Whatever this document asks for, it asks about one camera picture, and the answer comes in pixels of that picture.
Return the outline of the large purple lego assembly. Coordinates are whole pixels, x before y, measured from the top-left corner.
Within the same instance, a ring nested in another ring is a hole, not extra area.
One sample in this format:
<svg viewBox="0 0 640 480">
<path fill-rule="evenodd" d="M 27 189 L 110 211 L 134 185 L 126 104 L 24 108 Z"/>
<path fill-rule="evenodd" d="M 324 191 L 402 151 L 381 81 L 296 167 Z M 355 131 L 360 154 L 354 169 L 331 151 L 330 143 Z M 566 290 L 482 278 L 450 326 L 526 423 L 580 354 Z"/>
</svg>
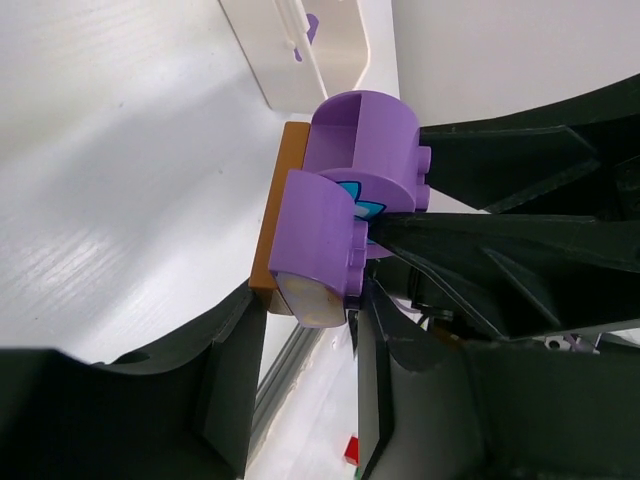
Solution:
<svg viewBox="0 0 640 480">
<path fill-rule="evenodd" d="M 346 323 L 367 262 L 391 254 L 370 222 L 429 205 L 431 150 L 419 133 L 409 106 L 370 90 L 285 124 L 249 277 L 268 312 L 307 328 Z"/>
</svg>

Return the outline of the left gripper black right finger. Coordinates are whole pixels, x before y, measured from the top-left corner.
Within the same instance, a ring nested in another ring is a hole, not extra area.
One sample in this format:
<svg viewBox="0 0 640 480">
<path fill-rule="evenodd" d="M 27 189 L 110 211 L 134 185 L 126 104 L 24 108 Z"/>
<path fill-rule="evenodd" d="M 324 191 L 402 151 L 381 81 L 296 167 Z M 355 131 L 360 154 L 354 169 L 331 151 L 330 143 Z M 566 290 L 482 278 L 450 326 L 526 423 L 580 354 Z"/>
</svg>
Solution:
<svg viewBox="0 0 640 480">
<path fill-rule="evenodd" d="M 469 212 L 373 222 L 361 477 L 637 478 L 638 78 L 419 139 Z"/>
</svg>

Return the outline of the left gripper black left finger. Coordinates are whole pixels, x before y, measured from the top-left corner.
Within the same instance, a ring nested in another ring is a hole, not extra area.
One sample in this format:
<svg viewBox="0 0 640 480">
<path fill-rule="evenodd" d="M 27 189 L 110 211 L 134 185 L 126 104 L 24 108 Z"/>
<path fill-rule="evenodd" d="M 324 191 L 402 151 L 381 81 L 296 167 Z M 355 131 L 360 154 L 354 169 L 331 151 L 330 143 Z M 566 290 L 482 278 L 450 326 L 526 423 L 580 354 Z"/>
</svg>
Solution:
<svg viewBox="0 0 640 480">
<path fill-rule="evenodd" d="M 111 363 L 1 352 L 5 479 L 238 479 L 265 336 L 257 295 L 216 307 Z"/>
</svg>

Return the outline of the small purple lego brick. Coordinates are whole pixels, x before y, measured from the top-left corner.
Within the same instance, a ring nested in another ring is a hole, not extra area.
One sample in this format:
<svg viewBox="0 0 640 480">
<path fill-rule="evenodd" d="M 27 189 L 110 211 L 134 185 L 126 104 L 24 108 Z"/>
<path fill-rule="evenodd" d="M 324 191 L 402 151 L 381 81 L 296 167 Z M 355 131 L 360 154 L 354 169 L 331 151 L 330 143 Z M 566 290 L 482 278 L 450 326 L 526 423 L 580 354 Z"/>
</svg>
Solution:
<svg viewBox="0 0 640 480">
<path fill-rule="evenodd" d="M 319 26 L 319 19 L 316 15 L 312 14 L 312 13 L 307 13 L 306 14 L 306 18 L 309 24 L 309 28 L 306 31 L 306 36 L 307 36 L 307 40 L 309 41 L 310 44 L 313 43 L 314 38 L 316 36 L 317 33 L 317 29 Z M 300 54 L 300 51 L 298 48 L 294 49 L 294 58 L 297 62 L 302 62 L 302 56 Z"/>
</svg>

